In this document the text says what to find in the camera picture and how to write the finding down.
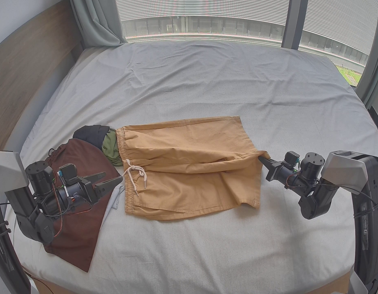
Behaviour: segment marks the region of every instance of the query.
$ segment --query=wooden headboard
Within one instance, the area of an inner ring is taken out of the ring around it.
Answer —
[[[0,150],[36,91],[80,41],[70,2],[63,0],[0,43]]]

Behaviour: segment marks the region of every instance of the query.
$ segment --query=green grass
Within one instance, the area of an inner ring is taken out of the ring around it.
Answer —
[[[341,66],[336,66],[336,67],[339,70],[340,74],[343,75],[345,80],[348,81],[348,83],[350,85],[354,85],[354,84],[352,84],[352,82],[347,78],[347,75],[351,76],[357,83],[359,82],[359,80],[362,76],[362,74],[359,74],[359,73],[354,72],[352,70],[346,69],[345,67],[341,67]]]

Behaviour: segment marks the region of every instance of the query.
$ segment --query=gray curtain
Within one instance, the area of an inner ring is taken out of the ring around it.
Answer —
[[[70,0],[86,47],[119,46],[122,34],[116,0]]]
[[[378,92],[378,22],[369,59],[355,92],[370,109]]]

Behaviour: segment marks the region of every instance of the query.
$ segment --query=white bed sheet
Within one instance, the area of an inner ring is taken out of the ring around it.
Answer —
[[[83,125],[114,128],[183,118],[240,115],[258,149],[324,157],[334,150],[378,156],[378,130],[326,57],[221,42],[149,42],[83,52],[27,138],[24,165]],[[299,197],[262,171],[261,207],[187,220],[126,215],[123,201],[101,228],[88,273],[23,236],[11,208],[20,262],[76,293],[304,293],[354,261],[351,195],[329,212],[300,214]]]

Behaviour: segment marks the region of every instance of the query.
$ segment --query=black baseboard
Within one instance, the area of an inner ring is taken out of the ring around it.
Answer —
[[[378,128],[378,114],[377,114],[377,112],[374,110],[373,107],[370,107],[370,109],[368,110],[368,112],[369,112],[371,118],[373,119],[374,124],[375,124],[375,125],[377,126],[377,128]]]

